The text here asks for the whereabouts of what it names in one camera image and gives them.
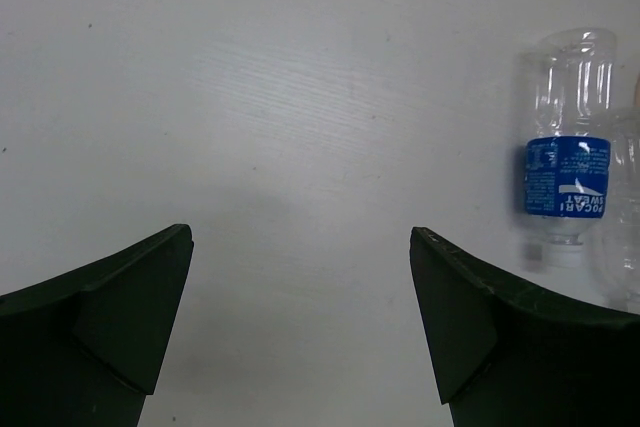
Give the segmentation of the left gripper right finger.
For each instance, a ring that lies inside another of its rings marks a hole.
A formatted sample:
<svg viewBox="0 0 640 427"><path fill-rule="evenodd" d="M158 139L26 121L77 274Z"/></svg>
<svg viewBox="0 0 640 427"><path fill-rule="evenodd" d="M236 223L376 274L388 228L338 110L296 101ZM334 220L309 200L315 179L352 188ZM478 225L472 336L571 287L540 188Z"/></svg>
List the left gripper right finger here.
<svg viewBox="0 0 640 427"><path fill-rule="evenodd" d="M553 292L433 231L410 264L441 402L457 426L635 426L639 318Z"/></svg>

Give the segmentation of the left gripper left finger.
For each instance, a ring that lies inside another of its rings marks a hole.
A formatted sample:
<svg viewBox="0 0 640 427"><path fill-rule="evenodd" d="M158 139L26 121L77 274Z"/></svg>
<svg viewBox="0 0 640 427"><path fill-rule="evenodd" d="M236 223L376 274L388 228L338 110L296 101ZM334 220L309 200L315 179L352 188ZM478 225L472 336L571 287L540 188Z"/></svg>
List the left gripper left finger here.
<svg viewBox="0 0 640 427"><path fill-rule="evenodd" d="M4 426L135 426L155 391L194 243L172 225L1 297Z"/></svg>

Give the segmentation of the clear plastic bottle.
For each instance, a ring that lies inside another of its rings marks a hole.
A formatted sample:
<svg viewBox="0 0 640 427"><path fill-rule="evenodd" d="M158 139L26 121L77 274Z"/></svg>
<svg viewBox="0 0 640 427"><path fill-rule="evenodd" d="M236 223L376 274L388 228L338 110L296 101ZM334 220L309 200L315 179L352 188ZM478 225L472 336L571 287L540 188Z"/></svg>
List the clear plastic bottle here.
<svg viewBox="0 0 640 427"><path fill-rule="evenodd" d="M611 165L605 214L596 234L596 269L611 306L639 312L639 108L610 125Z"/></svg>

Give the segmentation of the blue label water bottle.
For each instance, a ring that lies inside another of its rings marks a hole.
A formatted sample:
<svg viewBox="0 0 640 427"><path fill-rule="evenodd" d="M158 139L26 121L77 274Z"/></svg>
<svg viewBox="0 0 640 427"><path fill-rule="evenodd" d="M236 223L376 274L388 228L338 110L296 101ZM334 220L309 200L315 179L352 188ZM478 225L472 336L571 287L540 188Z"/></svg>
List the blue label water bottle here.
<svg viewBox="0 0 640 427"><path fill-rule="evenodd" d="M523 207L547 266L580 266L583 236L605 213L616 48L610 30L582 27L547 36L523 58Z"/></svg>

